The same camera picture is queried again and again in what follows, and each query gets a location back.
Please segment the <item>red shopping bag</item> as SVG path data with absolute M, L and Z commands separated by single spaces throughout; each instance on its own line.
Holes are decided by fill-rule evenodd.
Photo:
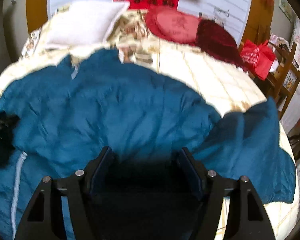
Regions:
M 256 45 L 250 40 L 246 40 L 240 53 L 245 68 L 262 81 L 267 78 L 276 59 L 268 42 L 266 40 L 262 44 Z

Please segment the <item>blue puffer jacket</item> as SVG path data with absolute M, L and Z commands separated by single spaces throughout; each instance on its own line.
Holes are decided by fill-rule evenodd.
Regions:
M 120 225 L 154 221 L 172 226 L 192 211 L 185 184 L 167 182 L 174 151 L 194 158 L 225 178 L 248 176 L 264 204 L 292 203 L 295 164 L 279 146 L 275 104 L 220 115 L 187 85 L 135 64 L 113 49 L 93 53 L 72 77 L 68 57 L 14 81 L 0 98 L 0 112 L 16 115 L 14 151 L 0 169 L 0 236 L 12 238 L 11 208 L 18 158 L 21 165 L 17 216 L 40 179 L 64 178 L 110 147 L 125 170 L 109 182 L 120 201 Z

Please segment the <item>dark red velvet cushion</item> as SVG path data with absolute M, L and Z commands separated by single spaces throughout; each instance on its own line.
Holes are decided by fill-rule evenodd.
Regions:
M 234 38 L 220 25 L 212 20 L 201 19 L 198 24 L 195 44 L 211 57 L 219 61 L 234 64 L 247 69 L 239 54 L 237 43 Z

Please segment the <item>white square pillow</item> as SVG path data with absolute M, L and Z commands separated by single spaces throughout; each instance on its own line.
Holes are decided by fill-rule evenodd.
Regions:
M 42 38 L 46 48 L 104 43 L 127 11 L 128 1 L 76 0 L 69 10 L 47 22 Z

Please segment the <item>floral cream bed quilt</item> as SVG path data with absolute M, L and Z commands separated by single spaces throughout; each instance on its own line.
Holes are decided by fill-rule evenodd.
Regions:
M 246 112 L 258 103 L 268 101 L 253 80 L 236 66 L 218 61 L 197 47 L 167 42 L 153 35 L 143 41 L 134 41 L 116 28 L 108 43 L 85 44 L 80 46 L 44 49 L 43 43 L 36 50 L 17 62 L 10 64 L 0 75 L 0 98 L 5 89 L 14 81 L 42 70 L 58 66 L 68 57 L 72 66 L 72 77 L 79 72 L 80 64 L 93 53 L 102 49 L 113 49 L 123 64 L 135 64 L 159 75 L 168 76 L 190 87 L 206 103 L 214 107 L 220 115 L 230 112 Z M 279 122 L 279 146 L 293 157 L 288 138 Z M 19 223 L 17 204 L 21 165 L 26 154 L 18 158 L 15 172 L 13 201 L 11 208 L 12 228 Z M 295 168 L 296 187 L 293 202 L 273 202 L 264 204 L 277 239 L 285 239 L 296 225 L 299 208 L 298 176 Z

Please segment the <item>wooden chair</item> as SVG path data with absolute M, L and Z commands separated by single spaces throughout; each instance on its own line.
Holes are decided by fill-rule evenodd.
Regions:
M 269 72 L 267 76 L 266 83 L 268 89 L 266 97 L 274 99 L 278 117 L 281 120 L 300 83 L 300 69 L 296 68 L 293 64 L 297 44 L 293 42 L 291 49 L 284 44 L 279 46 L 271 42 L 268 42 L 268 44 L 280 54 L 281 62 L 276 72 Z

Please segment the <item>red heart-shaped cushion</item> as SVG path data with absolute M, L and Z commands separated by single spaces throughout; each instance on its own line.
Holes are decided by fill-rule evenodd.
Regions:
M 170 7 L 153 7 L 145 16 L 149 31 L 163 40 L 195 46 L 200 18 Z

